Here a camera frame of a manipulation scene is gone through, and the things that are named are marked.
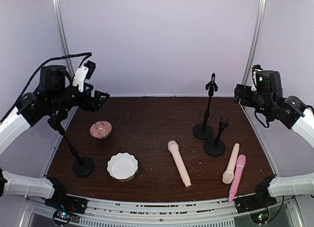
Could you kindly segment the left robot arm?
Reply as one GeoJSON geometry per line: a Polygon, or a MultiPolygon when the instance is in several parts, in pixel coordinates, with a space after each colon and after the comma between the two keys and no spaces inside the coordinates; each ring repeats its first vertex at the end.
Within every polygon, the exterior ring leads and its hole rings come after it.
{"type": "MultiPolygon", "coordinates": [[[[0,122],[1,153],[45,116],[48,117],[48,124],[66,138],[61,122],[73,107],[86,112],[98,111],[110,95],[94,90],[91,84],[86,83],[95,69],[96,64],[88,61],[78,67],[74,77],[70,77],[63,65],[39,67],[37,88],[17,99],[12,110],[0,122]]],[[[1,170],[0,194],[55,199],[65,196],[66,190],[54,178],[34,178],[1,170]]]]}

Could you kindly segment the short black mic stand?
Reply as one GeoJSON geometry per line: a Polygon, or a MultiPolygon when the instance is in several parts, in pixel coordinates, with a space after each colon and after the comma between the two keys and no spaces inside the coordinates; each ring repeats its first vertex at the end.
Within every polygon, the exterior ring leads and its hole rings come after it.
{"type": "Polygon", "coordinates": [[[213,157],[222,156],[226,150],[226,146],[224,142],[221,140],[222,133],[229,126],[229,118],[227,117],[224,120],[222,117],[220,118],[218,124],[218,133],[215,138],[209,138],[204,142],[204,151],[213,157]]]}

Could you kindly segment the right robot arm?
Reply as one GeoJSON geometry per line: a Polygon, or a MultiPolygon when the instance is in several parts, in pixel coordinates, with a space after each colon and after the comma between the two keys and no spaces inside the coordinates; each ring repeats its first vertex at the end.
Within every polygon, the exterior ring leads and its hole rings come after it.
{"type": "MultiPolygon", "coordinates": [[[[278,71],[263,70],[260,65],[252,68],[252,86],[237,84],[234,90],[236,103],[262,114],[269,128],[278,120],[300,135],[308,144],[314,144],[314,109],[296,96],[283,97],[281,75],[278,71]]],[[[256,202],[265,204],[280,196],[312,195],[313,173],[290,177],[266,177],[256,188],[256,202]]]]}

